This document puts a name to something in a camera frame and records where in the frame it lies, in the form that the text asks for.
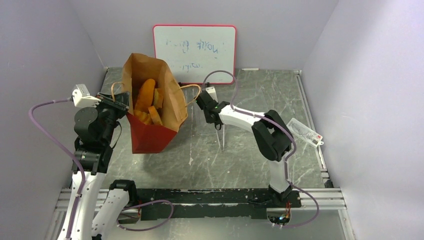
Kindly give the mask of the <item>red paper bag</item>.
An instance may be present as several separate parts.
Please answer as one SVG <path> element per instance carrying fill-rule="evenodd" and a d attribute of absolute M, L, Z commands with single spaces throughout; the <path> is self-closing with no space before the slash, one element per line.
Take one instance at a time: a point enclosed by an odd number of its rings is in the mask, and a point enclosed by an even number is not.
<path fill-rule="evenodd" d="M 119 84 L 129 93 L 132 153 L 162 152 L 188 117 L 183 87 L 164 60 L 141 53 L 130 54 Z"/>

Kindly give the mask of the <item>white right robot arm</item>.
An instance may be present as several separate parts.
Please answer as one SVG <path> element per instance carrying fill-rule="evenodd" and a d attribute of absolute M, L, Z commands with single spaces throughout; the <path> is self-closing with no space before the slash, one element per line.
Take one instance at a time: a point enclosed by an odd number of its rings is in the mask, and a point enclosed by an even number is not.
<path fill-rule="evenodd" d="M 275 110 L 254 112 L 235 107 L 229 102 L 217 102 L 202 90 L 195 102 L 203 111 L 205 121 L 214 124 L 217 131 L 230 125 L 253 134 L 256 145 L 270 170 L 270 202 L 275 207 L 282 207 L 289 200 L 291 186 L 288 173 L 288 158 L 296 146 L 290 132 L 280 115 Z"/>

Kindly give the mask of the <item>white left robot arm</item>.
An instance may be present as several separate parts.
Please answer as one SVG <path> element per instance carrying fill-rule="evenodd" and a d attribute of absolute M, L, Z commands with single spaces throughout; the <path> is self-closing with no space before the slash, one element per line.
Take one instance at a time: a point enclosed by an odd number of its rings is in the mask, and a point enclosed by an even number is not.
<path fill-rule="evenodd" d="M 118 179 L 110 185 L 102 207 L 96 211 L 114 150 L 113 133 L 130 108 L 131 94 L 98 93 L 96 98 L 98 103 L 81 108 L 74 116 L 77 138 L 73 155 L 78 163 L 71 169 L 71 197 L 59 240 L 105 240 L 122 210 L 134 207 L 139 200 L 135 182 Z"/>

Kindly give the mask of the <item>orange fake bread piece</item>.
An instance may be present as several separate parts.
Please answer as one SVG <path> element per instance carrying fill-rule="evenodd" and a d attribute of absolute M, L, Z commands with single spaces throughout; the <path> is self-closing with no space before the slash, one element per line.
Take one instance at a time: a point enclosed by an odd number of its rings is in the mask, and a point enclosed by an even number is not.
<path fill-rule="evenodd" d="M 163 122 L 161 120 L 159 112 L 157 111 L 157 109 L 154 106 L 150 106 L 148 108 L 148 112 L 150 114 L 151 121 L 154 125 L 156 125 L 156 126 L 162 126 L 163 125 Z"/>

